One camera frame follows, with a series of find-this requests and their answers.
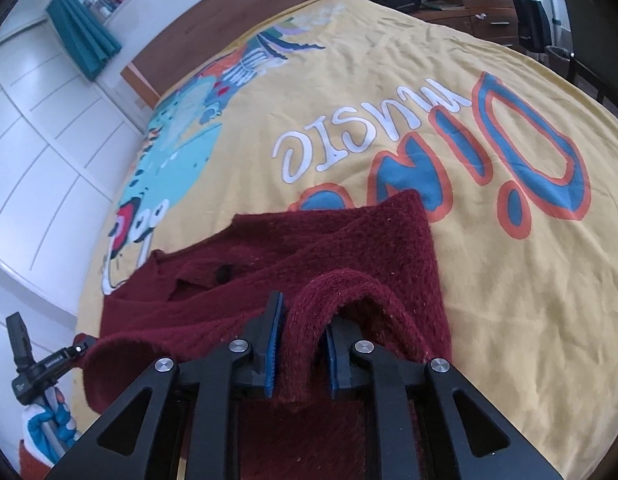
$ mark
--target wooden headboard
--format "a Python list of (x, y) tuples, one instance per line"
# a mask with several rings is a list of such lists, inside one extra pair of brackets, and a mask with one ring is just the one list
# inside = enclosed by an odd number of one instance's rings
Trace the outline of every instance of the wooden headboard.
[(164, 29), (122, 72), (154, 107), (180, 79), (263, 20), (307, 0), (202, 0)]

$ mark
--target black chair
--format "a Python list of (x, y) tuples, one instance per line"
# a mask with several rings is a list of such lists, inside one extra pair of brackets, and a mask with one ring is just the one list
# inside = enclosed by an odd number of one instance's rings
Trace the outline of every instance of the black chair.
[(574, 56), (567, 80), (583, 77), (598, 90), (597, 101), (618, 108), (618, 0), (565, 0)]

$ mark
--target trash bin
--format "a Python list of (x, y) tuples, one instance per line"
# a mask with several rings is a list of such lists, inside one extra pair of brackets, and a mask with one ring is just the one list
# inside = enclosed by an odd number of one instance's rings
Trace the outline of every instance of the trash bin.
[(569, 73), (571, 53), (566, 48), (552, 45), (545, 47), (544, 51), (549, 57), (549, 68), (566, 79)]

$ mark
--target wooden desk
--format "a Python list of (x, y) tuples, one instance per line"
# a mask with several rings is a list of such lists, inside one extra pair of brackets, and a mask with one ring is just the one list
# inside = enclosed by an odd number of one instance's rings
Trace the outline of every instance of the wooden desk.
[(437, 23), (471, 34), (481, 40), (520, 50), (518, 16), (509, 7), (468, 7), (453, 10), (417, 10), (411, 14), (424, 22)]

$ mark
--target blue gripper pad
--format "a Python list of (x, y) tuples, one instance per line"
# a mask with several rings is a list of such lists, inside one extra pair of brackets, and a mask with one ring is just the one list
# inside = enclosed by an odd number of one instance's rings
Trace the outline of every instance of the blue gripper pad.
[(255, 370), (261, 374), (265, 397), (270, 399), (276, 382), (276, 353), (285, 322), (285, 303), (278, 291), (269, 295), (269, 301), (262, 314), (260, 335), (254, 347)]
[(345, 399), (353, 392), (349, 352), (362, 339), (356, 323), (334, 316), (325, 330), (331, 398)]

